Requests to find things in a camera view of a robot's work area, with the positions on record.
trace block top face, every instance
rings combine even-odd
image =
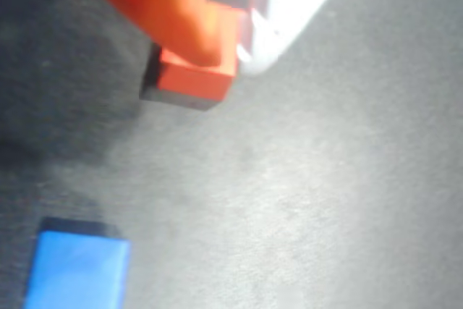
[[[129,242],[42,232],[24,309],[120,309]]]

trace block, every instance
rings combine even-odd
[[[211,101],[222,101],[237,74],[239,16],[242,10],[215,4],[219,9],[221,64],[198,67],[163,49],[158,89]]]
[[[39,234],[24,309],[120,309],[129,242]]]

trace gray carpet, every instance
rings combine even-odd
[[[0,309],[45,216],[132,240],[126,309],[460,308],[462,24],[330,0],[201,112],[138,100],[149,41],[104,0],[0,0]]]

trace block side face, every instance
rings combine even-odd
[[[128,257],[125,240],[41,233],[24,308],[120,308]]]
[[[161,73],[158,88],[198,98],[222,101],[234,77],[168,65]]]

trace red block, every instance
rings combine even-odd
[[[222,101],[237,74],[239,16],[242,10],[216,4],[221,31],[221,64],[198,67],[164,49],[158,89],[187,96]]]

